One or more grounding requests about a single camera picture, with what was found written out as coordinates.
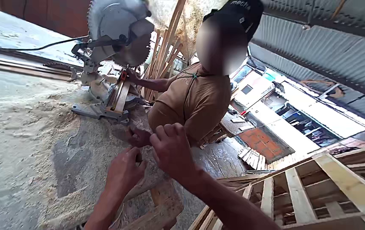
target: miter saw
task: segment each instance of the miter saw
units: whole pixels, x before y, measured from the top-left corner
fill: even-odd
[[[89,41],[75,45],[72,53],[84,61],[79,79],[83,86],[89,86],[90,95],[98,103],[75,104],[74,113],[129,123],[126,109],[144,100],[127,81],[125,68],[141,65],[150,53],[154,31],[154,25],[146,19],[150,16],[145,1],[92,0],[88,13]],[[99,63],[107,59],[123,66],[118,79],[98,74]]]

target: rusty wall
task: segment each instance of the rusty wall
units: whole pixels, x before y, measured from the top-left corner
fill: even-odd
[[[231,105],[237,111],[243,111],[243,108],[235,102],[231,102]],[[267,164],[294,153],[294,150],[289,145],[287,145],[268,127],[264,126],[264,124],[250,112],[245,116],[254,126],[259,128],[247,130],[239,134],[239,137],[247,143],[249,147],[263,155],[266,158]]]
[[[80,37],[88,34],[89,3],[90,0],[0,0],[0,10],[57,33]]]

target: black cap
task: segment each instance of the black cap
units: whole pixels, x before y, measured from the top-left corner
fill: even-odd
[[[260,0],[229,0],[220,10],[212,9],[203,21],[214,14],[220,13],[234,17],[243,26],[248,42],[250,42],[261,21],[263,9]]]

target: red object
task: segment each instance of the red object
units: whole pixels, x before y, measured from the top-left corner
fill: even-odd
[[[126,77],[127,77],[127,72],[125,70],[123,70],[120,74],[120,79],[124,81],[126,79]]]

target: power cord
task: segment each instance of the power cord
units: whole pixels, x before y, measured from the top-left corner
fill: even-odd
[[[66,42],[70,42],[70,41],[74,41],[74,40],[84,39],[84,38],[87,38],[87,37],[88,37],[88,35],[78,37],[78,38],[74,38],[74,39],[63,40],[63,41],[59,41],[59,42],[55,42],[55,43],[51,43],[51,44],[42,46],[40,48],[34,48],[34,49],[15,49],[15,48],[0,47],[0,50],[5,50],[5,51],[37,51],[37,50],[43,50],[45,48],[51,47],[52,45],[58,45],[58,44],[62,44],[62,43],[66,43]]]

